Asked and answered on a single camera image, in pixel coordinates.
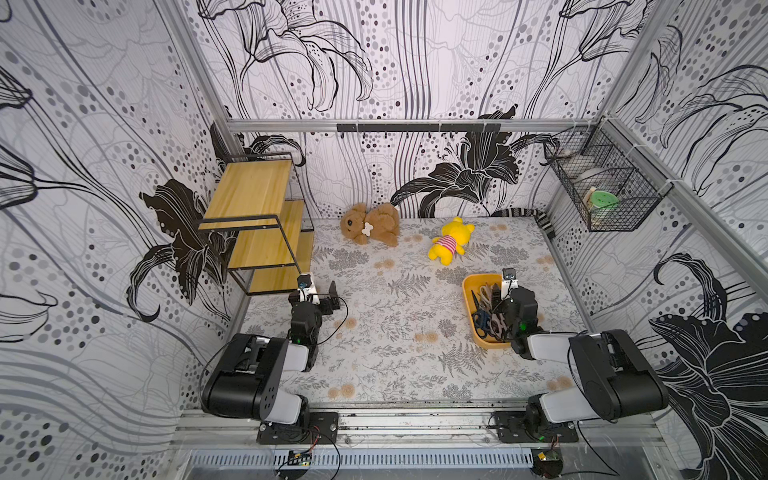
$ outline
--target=pink striped shirt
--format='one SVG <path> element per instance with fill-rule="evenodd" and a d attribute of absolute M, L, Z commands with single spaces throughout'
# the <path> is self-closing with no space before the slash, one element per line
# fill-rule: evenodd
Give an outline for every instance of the pink striped shirt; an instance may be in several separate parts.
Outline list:
<path fill-rule="evenodd" d="M 445 248 L 447 248 L 451 255 L 456 254 L 456 239 L 451 237 L 450 235 L 445 235 L 444 237 L 440 237 L 435 244 L 437 245 L 443 245 Z"/>

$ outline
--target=aluminum rail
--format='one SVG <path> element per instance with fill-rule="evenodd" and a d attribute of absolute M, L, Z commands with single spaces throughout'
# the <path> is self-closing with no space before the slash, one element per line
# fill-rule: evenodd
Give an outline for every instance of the aluminum rail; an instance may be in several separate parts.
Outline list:
<path fill-rule="evenodd" d="M 339 446 L 346 448 L 436 448 L 483 449 L 501 444 L 488 421 L 493 412 L 523 412 L 525 401 L 470 402 L 456 404 L 413 403 L 369 406 L 313 406 L 314 412 L 338 412 Z M 252 419 L 223 419 L 201 410 L 185 410 L 170 443 L 172 449 L 242 448 L 256 445 L 260 422 Z M 618 424 L 602 420 L 581 423 L 592 445 L 663 446 L 664 440 L 650 415 L 620 419 Z M 526 442 L 521 447 L 539 448 Z"/>
<path fill-rule="evenodd" d="M 232 132 L 466 132 L 466 131 L 530 131 L 558 133 L 571 127 L 586 127 L 597 124 L 595 119 L 542 119 L 508 120 L 476 119 L 433 119 L 433 120 L 229 120 L 227 126 Z"/>

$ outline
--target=black cable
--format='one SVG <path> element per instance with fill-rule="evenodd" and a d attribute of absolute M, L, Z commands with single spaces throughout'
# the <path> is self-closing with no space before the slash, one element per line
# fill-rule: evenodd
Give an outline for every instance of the black cable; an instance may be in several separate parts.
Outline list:
<path fill-rule="evenodd" d="M 349 306 L 346 304 L 346 301 L 342 297 L 337 296 L 336 298 L 338 298 L 339 300 L 344 302 L 344 308 L 346 308 L 346 315 L 344 316 L 344 320 L 342 320 L 342 322 L 339 324 L 339 326 L 337 326 L 336 329 L 333 330 L 333 333 L 331 333 L 330 336 L 328 336 L 328 338 L 326 338 L 322 342 L 318 342 L 318 343 L 301 343 L 300 345 L 304 345 L 304 346 L 318 346 L 318 345 L 322 345 L 325 342 L 327 342 L 328 340 L 332 339 L 333 336 L 336 335 L 336 332 L 338 332 L 339 329 L 342 327 L 342 325 L 344 325 L 344 322 L 346 322 L 347 317 L 349 317 Z"/>
<path fill-rule="evenodd" d="M 296 430 L 300 430 L 300 431 L 307 431 L 307 432 L 312 432 L 312 430 L 311 430 L 311 429 L 305 429 L 304 427 L 299 427 L 299 426 L 287 425 L 286 427 L 287 427 L 287 429 L 296 429 Z M 339 447 L 337 447 L 337 446 L 336 446 L 336 442 L 334 442 L 334 441 L 333 441 L 333 439 L 331 439 L 331 438 L 330 438 L 328 435 L 326 435 L 325 433 L 322 433 L 320 430 L 316 430 L 316 431 L 317 431 L 318 435 L 320 435 L 320 436 L 322 436 L 322 437 L 325 437 L 325 439 L 327 439 L 327 440 L 328 440 L 328 441 L 331 443 L 331 445 L 333 445 L 333 448 L 335 448 L 335 449 L 336 449 L 336 454 L 339 456 L 339 463 L 338 463 L 338 464 L 336 464 L 336 472 L 334 472 L 334 474 L 333 474 L 333 477 L 331 477 L 331 478 L 329 479 L 329 480 L 333 480 L 333 479 L 335 479 L 335 478 L 336 478 L 336 476 L 339 474 L 339 470 L 341 469 L 341 452 L 339 451 Z M 280 469 L 281 469 L 282 467 L 286 466 L 286 465 L 288 464 L 288 461 L 290 461 L 290 460 L 291 460 L 291 458 L 289 458 L 288 460 L 286 460 L 286 461 L 285 461 L 285 462 L 284 462 L 284 463 L 283 463 L 283 464 L 282 464 L 282 465 L 281 465 L 281 466 L 280 466 L 280 467 L 279 467 L 279 468 L 278 468 L 278 469 L 275 471 L 275 475 L 279 475 L 279 474 L 280 474 Z"/>
<path fill-rule="evenodd" d="M 298 429 L 300 429 L 300 432 L 301 432 L 301 430 L 306 430 L 306 431 L 304 432 L 304 436 L 303 436 L 303 437 L 302 437 L 300 440 L 298 440 L 298 441 L 296 441 L 296 442 L 294 442 L 293 440 L 286 440 L 286 439 L 285 439 L 285 438 L 284 438 L 284 437 L 283 437 L 283 436 L 280 434 L 280 430 L 275 430 L 275 433 L 276 433 L 276 434 L 277 434 L 277 435 L 278 435 L 278 436 L 279 436 L 279 437 L 280 437 L 280 438 L 281 438 L 281 439 L 282 439 L 284 442 L 288 442 L 288 443 L 290 443 L 290 444 L 294 444 L 294 445 L 295 445 L 296 443 L 301 443 L 301 442 L 303 442 L 303 441 L 306 439 L 306 437 L 308 437 L 308 436 L 310 435 L 310 433 L 312 432 L 312 429 L 305 429 L 305 428 L 303 428 L 303 427 L 298 427 Z M 304 450 L 303 452 L 300 452 L 298 455 L 295 455 L 295 456 L 293 456 L 293 457 L 290 457 L 290 456 L 289 456 L 289 457 L 288 457 L 288 459 L 287 459 L 285 462 L 283 462 L 283 464 L 282 464 L 281 466 L 277 467 L 277 470 L 275 470 L 275 475 L 279 477 L 279 476 L 280 476 L 280 470 L 282 470 L 284 466 L 288 465 L 288 463 L 289 463 L 291 460 L 297 460 L 297 461 L 298 461 L 298 460 L 300 460 L 301 458 L 309 458 L 309 459 L 310 459 L 310 464 L 311 464 L 311 461 L 312 461 L 312 455 L 308 455 L 308 454 L 310 454 L 310 453 L 311 453 L 311 451 L 312 451 L 312 449 L 313 449 L 313 446 L 312 446 L 312 447 L 309 447 L 307 450 Z"/>
<path fill-rule="evenodd" d="M 497 310 L 497 308 L 499 308 L 499 307 L 500 307 L 500 306 L 501 306 L 501 305 L 504 303 L 504 300 L 506 300 L 507 298 L 509 298 L 509 297 L 510 297 L 510 295 L 512 295 L 512 288 L 510 288 L 509 290 L 507 290 L 507 295 L 506 295 L 504 298 L 502 298 L 501 300 L 499 300 L 499 301 L 498 301 L 498 303 L 496 303 L 496 306 L 495 306 L 495 307 L 493 308 L 493 310 L 491 311 L 491 315 L 495 315 L 496 313 L 498 313 L 498 312 L 496 311 L 496 310 Z M 491 290 L 491 302 L 493 302 L 493 289 Z"/>
<path fill-rule="evenodd" d="M 593 447 L 593 446 L 592 446 L 592 444 L 589 442 L 589 440 L 587 440 L 587 437 L 585 437 L 585 436 L 584 436 L 584 433 L 581 431 L 581 425 L 579 424 L 579 422 L 580 422 L 580 421 L 581 421 L 581 420 L 577 420 L 577 421 L 576 421 L 576 429 L 578 430 L 578 432 L 579 432 L 579 435 L 581 435 L 581 437 L 582 437 L 582 438 L 584 439 L 584 441 L 587 443 L 587 446 L 588 446 L 588 447 L 589 447 L 589 449 L 592 451 L 592 453 L 594 453 L 595 455 L 597 455 L 597 456 L 598 456 L 598 458 L 600 459 L 600 461 L 601 461 L 601 462 L 603 462 L 603 465 L 605 465 L 605 466 L 608 468 L 608 470 L 611 470 L 611 472 L 613 472 L 613 473 L 610 473 L 610 472 L 597 472 L 596 470 L 581 470 L 581 471 L 574 471 L 574 472 L 565 472 L 565 473 L 561 473 L 559 476 L 561 476 L 561 477 L 565 477 L 565 476 L 567 476 L 567 475 L 578 475 L 578 474 L 580 474 L 580 473 L 596 473 L 596 474 L 598 474 L 598 475 L 608 475 L 609 477 L 618 477 L 618 476 L 619 476 L 619 472 L 617 472 L 616 470 L 614 470 L 614 468 L 613 468 L 613 467 L 611 467 L 611 466 L 608 464 L 608 462 L 606 462 L 605 460 L 603 460 L 603 457 L 601 457 L 601 456 L 600 456 L 600 454 L 599 454 L 599 453 L 598 453 L 598 452 L 597 452 L 597 451 L 594 449 L 594 447 Z"/>
<path fill-rule="evenodd" d="M 587 330 L 582 330 L 579 333 L 576 334 L 576 336 L 584 335 L 587 332 Z M 581 389 L 581 387 L 578 385 L 578 382 L 576 381 L 576 375 L 574 375 L 574 368 L 571 365 L 571 343 L 568 342 L 568 352 L 565 354 L 565 358 L 568 361 L 568 371 L 571 372 L 571 378 L 574 380 L 574 385 L 576 385 L 576 388 L 579 392 L 581 392 L 581 396 L 584 398 L 587 398 L 587 396 L 584 394 L 584 390 Z"/>

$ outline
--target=wooden shelf board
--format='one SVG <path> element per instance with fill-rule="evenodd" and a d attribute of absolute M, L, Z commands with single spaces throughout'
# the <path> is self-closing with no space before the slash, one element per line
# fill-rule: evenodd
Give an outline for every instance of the wooden shelf board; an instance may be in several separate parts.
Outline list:
<path fill-rule="evenodd" d="M 314 232 L 301 232 L 296 259 L 302 273 L 310 271 L 312 263 L 312 248 L 315 241 Z M 250 283 L 250 295 L 264 293 L 291 292 L 296 289 L 296 278 L 299 272 L 294 266 L 278 266 L 273 268 L 259 268 L 253 272 L 253 280 Z"/>
<path fill-rule="evenodd" d="M 204 218 L 229 223 L 227 218 L 231 217 L 280 214 L 290 171 L 290 160 L 228 164 Z"/>
<path fill-rule="evenodd" d="M 280 212 L 288 243 L 296 253 L 301 232 L 301 217 L 304 200 L 288 200 Z M 229 268 L 252 268 L 255 266 L 283 265 L 293 263 L 280 228 L 244 230 L 237 234 L 237 243 L 230 257 Z"/>

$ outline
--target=green lid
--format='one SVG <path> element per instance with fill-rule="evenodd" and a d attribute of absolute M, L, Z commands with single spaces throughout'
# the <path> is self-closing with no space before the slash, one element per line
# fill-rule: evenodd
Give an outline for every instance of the green lid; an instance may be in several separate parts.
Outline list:
<path fill-rule="evenodd" d="M 616 204 L 619 203 L 619 199 L 616 198 L 616 195 L 602 190 L 592 192 L 589 201 L 592 202 L 592 205 L 595 208 L 614 208 L 616 207 Z"/>

